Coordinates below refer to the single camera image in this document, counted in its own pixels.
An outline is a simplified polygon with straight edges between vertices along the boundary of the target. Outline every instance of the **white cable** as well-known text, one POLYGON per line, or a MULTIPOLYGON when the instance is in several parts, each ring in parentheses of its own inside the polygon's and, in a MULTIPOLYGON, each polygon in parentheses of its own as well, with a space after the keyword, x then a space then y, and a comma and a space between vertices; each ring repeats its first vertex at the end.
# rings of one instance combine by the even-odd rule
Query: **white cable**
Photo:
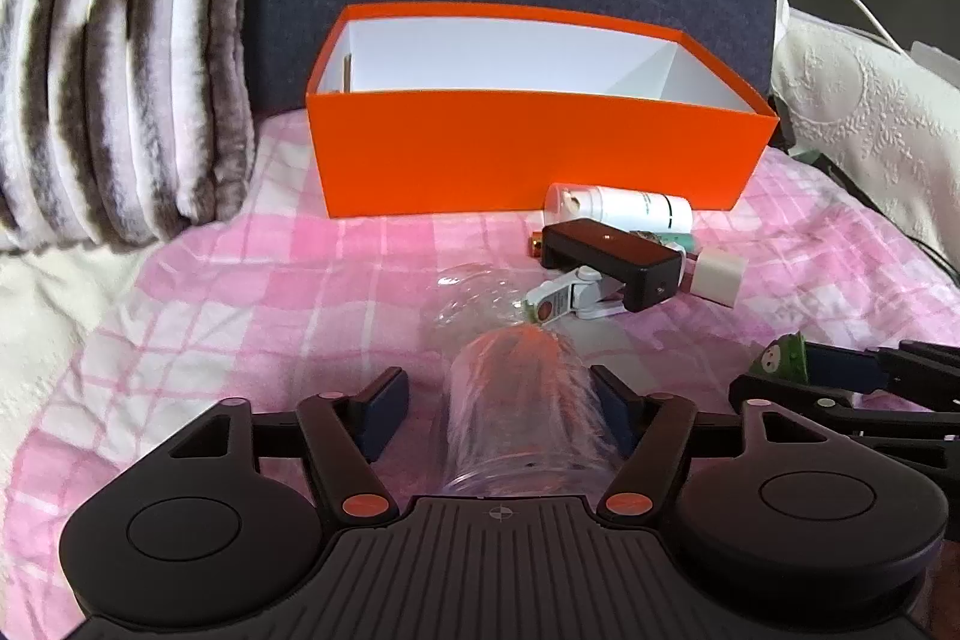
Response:
POLYGON ((896 52, 899 52, 899 54, 903 55, 904 57, 909 57, 909 56, 906 54, 906 52, 904 52, 904 48, 901 47, 899 44, 896 43, 896 39, 894 39, 894 38, 888 33, 887 29, 884 28, 884 27, 880 24, 880 21, 877 20, 877 18, 874 17, 874 14, 873 14, 869 9, 867 9, 867 5, 864 4, 863 1, 861 1, 861 0, 851 0, 851 1, 852 1, 854 4, 856 4, 856 8, 859 9, 861 12, 863 12, 863 14, 867 16, 867 19, 870 20, 870 22, 874 24, 874 28, 876 28, 877 31, 880 32, 880 36, 883 37, 883 39, 885 40, 885 42, 886 42, 887 44, 889 44, 890 47, 892 47, 894 50, 896 50, 896 52))

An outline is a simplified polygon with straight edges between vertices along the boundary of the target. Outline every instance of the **checkered blanket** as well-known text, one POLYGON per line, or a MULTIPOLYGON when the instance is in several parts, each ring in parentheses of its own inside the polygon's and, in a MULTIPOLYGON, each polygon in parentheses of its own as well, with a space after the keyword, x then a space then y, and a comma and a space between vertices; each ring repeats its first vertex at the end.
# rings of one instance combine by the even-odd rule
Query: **checkered blanket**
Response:
MULTIPOLYGON (((404 177, 398 163, 398 187, 404 177)), ((24 440, 3 528, 7 637, 55 640, 78 622, 56 556, 64 521, 221 397, 288 410, 402 365, 411 414, 376 469, 400 501, 420 490, 443 373, 422 349, 428 292, 438 271, 471 261, 536 284, 544 273, 524 253, 538 225, 533 214, 328 220, 304 114, 266 122, 243 213, 152 256, 24 440)), ((728 382, 791 330, 851 347, 960 333, 960 292, 947 277, 893 225, 778 151, 764 153, 731 213, 699 214, 695 231, 749 259, 736 309, 678 295, 583 321, 574 339, 584 360, 635 389, 726 410, 728 382)))

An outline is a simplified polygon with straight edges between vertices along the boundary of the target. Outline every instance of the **open box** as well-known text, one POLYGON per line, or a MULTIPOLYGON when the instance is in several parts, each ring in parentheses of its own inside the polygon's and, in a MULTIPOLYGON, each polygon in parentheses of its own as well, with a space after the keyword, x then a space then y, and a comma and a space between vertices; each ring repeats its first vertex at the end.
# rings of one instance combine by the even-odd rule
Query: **open box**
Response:
POLYGON ((538 210, 553 182, 726 210, 776 127, 685 33, 499 4, 347 7, 306 105, 333 218, 538 210))

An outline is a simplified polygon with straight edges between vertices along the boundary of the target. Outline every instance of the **green plush object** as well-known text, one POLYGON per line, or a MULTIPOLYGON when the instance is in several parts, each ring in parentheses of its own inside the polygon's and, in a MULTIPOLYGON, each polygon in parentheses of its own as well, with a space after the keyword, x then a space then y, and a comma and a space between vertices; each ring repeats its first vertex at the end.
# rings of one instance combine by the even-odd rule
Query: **green plush object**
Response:
POLYGON ((809 386, 806 374, 806 343, 800 332, 788 333, 767 345, 763 354, 750 365, 750 374, 809 386))

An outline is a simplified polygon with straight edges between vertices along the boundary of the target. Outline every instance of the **pink and white fabric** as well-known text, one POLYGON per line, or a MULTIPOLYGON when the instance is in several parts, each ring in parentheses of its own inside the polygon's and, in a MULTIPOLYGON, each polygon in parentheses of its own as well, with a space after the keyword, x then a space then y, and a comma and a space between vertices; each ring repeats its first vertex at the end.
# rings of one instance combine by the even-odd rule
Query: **pink and white fabric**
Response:
MULTIPOLYGON (((398 162, 399 187, 403 177, 398 162)), ((7 488, 3 632, 56 640, 79 622, 56 555, 66 518, 222 397, 288 410, 401 365, 411 414, 376 469, 400 501, 419 490, 442 376, 421 332, 437 273, 480 261, 538 282, 544 273, 525 257, 538 225, 534 214, 328 220, 304 114, 267 121, 243 213, 147 261, 24 440, 7 488)), ((584 360, 632 367, 624 379, 635 389, 726 410, 728 382, 791 330, 853 347, 960 335, 960 292, 947 277, 893 225, 775 150, 731 213, 698 215, 696 234, 749 259, 736 309, 678 295, 594 321, 576 335, 584 360)))

